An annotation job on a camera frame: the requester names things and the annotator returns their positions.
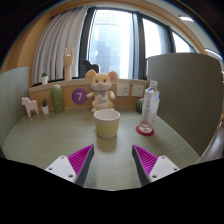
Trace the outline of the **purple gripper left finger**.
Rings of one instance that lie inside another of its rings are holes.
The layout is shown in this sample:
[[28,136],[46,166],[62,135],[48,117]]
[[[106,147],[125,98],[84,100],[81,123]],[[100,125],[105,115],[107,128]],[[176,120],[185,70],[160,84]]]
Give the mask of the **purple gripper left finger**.
[[94,145],[91,144],[70,156],[59,156],[46,168],[46,171],[79,186],[83,186],[93,156]]

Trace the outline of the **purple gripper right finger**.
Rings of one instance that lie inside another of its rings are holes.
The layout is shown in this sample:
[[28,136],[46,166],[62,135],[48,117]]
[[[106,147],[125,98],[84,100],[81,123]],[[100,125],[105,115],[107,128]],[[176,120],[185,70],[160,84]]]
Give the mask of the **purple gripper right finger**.
[[132,145],[132,156],[142,186],[179,171],[179,168],[165,155],[157,157],[137,145]]

